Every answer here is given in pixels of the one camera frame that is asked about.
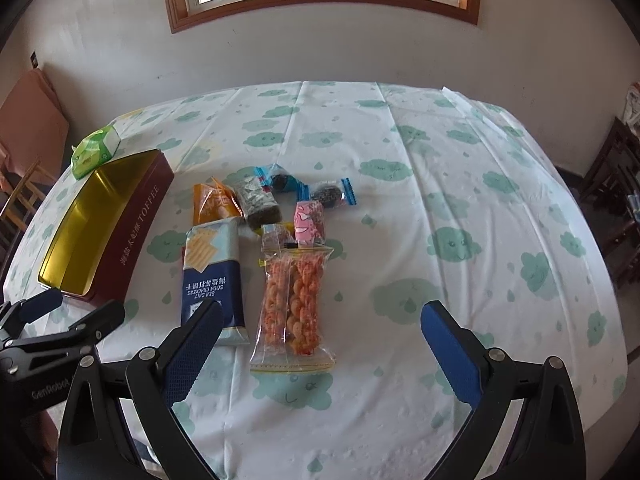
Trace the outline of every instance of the snack bag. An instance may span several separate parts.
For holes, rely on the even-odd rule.
[[[80,141],[71,156],[71,173],[80,180],[87,173],[101,166],[113,156],[120,145],[120,136],[113,126],[87,135]]]
[[[283,249],[266,261],[266,290],[250,369],[313,372],[335,364],[318,330],[320,281],[329,247]]]
[[[266,191],[287,193],[298,189],[298,180],[279,164],[255,168],[255,176]]]
[[[317,200],[325,209],[356,205],[356,195],[348,178],[317,184],[298,184],[298,200]]]
[[[261,228],[261,247],[262,254],[273,253],[277,250],[284,249],[287,244],[295,242],[293,235],[293,224],[282,222],[280,224],[265,224]]]
[[[232,184],[236,192],[242,215],[249,227],[255,231],[265,224],[282,221],[280,206],[270,191],[265,191],[256,176],[243,178]]]
[[[193,225],[205,224],[231,216],[240,216],[232,201],[232,191],[213,179],[212,184],[193,186]]]
[[[293,225],[300,247],[324,245],[324,211],[317,200],[305,200],[296,204]]]
[[[237,217],[198,225],[187,233],[180,320],[185,324],[204,298],[219,301],[225,318],[216,343],[221,346],[249,344],[238,256]]]

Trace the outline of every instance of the cloud-patterned tablecloth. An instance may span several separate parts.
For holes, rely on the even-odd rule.
[[[436,298],[487,347],[517,360],[564,359],[585,428],[624,389],[625,343],[600,252],[553,165],[506,110],[448,89],[292,82],[155,105],[114,126],[116,157],[160,148],[175,180],[134,271],[125,323],[99,347],[103,361],[156,346],[178,325],[193,184],[278,162],[305,182],[348,176],[358,197],[356,207],[326,212],[335,251],[321,320],[334,370],[260,376],[248,371],[252,348],[216,348],[174,405],[221,478],[423,478],[468,413],[420,333],[420,308]],[[83,183],[67,170],[47,196],[6,299],[40,290],[44,254]],[[293,197],[280,200],[289,214]],[[244,232],[252,335],[264,287],[258,247]],[[26,333],[59,332],[81,316],[65,301]],[[511,410],[511,427],[516,417]],[[500,434],[482,474],[508,438]]]

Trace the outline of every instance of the orange snack bag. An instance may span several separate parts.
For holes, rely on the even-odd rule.
[[[215,178],[211,184],[193,186],[193,225],[240,215],[233,192]]]

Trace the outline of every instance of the orange puffed snack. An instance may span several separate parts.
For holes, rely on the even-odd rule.
[[[212,184],[193,186],[193,225],[240,215],[233,191],[215,178]]]
[[[324,267],[333,249],[283,249],[266,259],[267,282],[250,368],[303,372],[335,363],[322,346],[318,303]]]

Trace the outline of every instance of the blue gripper pad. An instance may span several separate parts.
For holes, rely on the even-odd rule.
[[[463,329],[439,301],[424,305],[420,328],[456,397],[475,409],[482,397],[481,376],[459,339],[464,336]]]
[[[201,308],[205,308],[206,312],[198,319],[199,316],[197,314]],[[179,402],[186,398],[204,362],[209,357],[213,345],[218,340],[223,327],[223,314],[220,304],[217,301],[214,301],[208,307],[201,304],[188,323],[181,329],[175,330],[188,330],[192,322],[195,322],[196,326],[191,330],[165,368],[162,398],[168,408],[174,402]]]
[[[33,298],[25,300],[18,310],[18,318],[23,323],[33,323],[62,304],[62,292],[48,288]]]

